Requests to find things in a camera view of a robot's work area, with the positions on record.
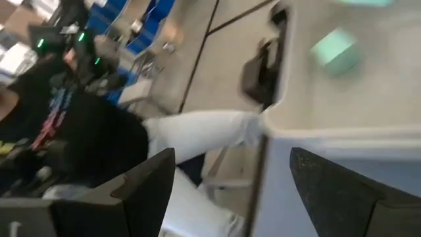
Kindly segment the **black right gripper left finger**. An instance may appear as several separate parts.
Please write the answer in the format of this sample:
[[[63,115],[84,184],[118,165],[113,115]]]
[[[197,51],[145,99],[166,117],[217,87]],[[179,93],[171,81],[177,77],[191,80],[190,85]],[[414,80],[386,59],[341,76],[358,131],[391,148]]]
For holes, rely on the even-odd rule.
[[[18,237],[158,236],[175,173],[164,149],[112,180],[70,199],[43,199],[58,176],[46,159],[18,147],[1,160],[1,235]]]

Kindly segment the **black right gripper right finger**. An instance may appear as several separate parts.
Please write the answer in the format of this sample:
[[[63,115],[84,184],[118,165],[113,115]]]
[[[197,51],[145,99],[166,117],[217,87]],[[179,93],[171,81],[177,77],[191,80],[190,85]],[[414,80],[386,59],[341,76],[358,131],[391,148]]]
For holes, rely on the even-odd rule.
[[[420,237],[420,198],[305,149],[289,167],[320,237]]]

